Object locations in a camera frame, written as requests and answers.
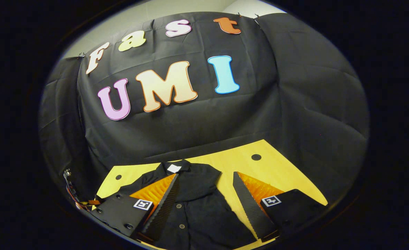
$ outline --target wrinkled black fabric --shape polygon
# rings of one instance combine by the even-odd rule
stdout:
[[[162,162],[120,193],[132,193],[171,174],[170,165],[178,170],[179,190],[161,237],[153,245],[165,249],[229,250],[255,242],[251,231],[238,219],[215,183],[221,172],[207,164],[187,160]]]
[[[213,22],[220,17],[237,21],[234,27],[242,33],[223,32]],[[165,25],[180,19],[189,20],[192,31],[166,36]],[[121,39],[137,30],[145,31],[145,44],[118,51]],[[86,75],[88,55],[108,41],[98,67]],[[71,167],[79,194],[88,198],[113,166],[192,158],[261,139],[309,177],[329,203],[341,198],[360,170],[369,137],[361,83],[333,44],[289,14],[256,19],[175,14],[105,37],[86,55],[62,60],[51,74],[41,103],[40,136],[54,181],[62,183],[63,169]],[[233,78],[240,85],[236,92],[214,91],[217,79],[207,59],[220,55],[232,57]],[[198,98],[144,112],[135,76],[151,69],[165,79],[169,66],[181,60],[190,63]],[[112,104],[119,109],[113,84],[122,78],[129,80],[131,111],[114,121],[97,94],[111,87]]]

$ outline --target black shirt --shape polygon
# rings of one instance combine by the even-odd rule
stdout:
[[[174,164],[178,170],[179,191],[163,229],[153,245],[179,250],[229,250],[255,242],[251,231],[238,219],[215,185],[221,172],[207,164],[187,160],[162,162],[119,192],[132,194],[166,176]]]

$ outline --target wooden board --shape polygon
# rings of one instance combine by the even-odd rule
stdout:
[[[252,160],[252,155],[254,154],[261,155],[261,159]],[[232,186],[234,171],[252,176],[262,182],[266,182],[283,190],[284,192],[292,189],[299,189],[321,204],[325,206],[328,204],[328,201],[326,201],[320,190],[318,190],[318,188],[300,170],[298,170],[265,140],[256,141],[233,149],[212,153],[210,155],[188,158],[186,160],[190,163],[209,164],[222,172],[217,183],[217,188],[224,195],[226,201],[231,206],[233,212],[236,213],[239,220],[244,223],[254,235],[254,229],[250,225]],[[104,179],[97,195],[100,197],[107,197],[117,192],[120,187],[133,183],[142,174],[155,170],[159,165],[160,163],[114,166]],[[250,250],[265,245],[271,241],[274,240],[268,242],[261,242],[261,240],[258,240],[252,244],[238,248],[237,250]]]

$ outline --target white tag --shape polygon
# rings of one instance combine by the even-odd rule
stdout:
[[[170,167],[168,167],[168,171],[172,172],[172,173],[176,173],[178,172],[178,170],[181,169],[181,167],[179,166],[175,166],[175,165],[170,165]]]

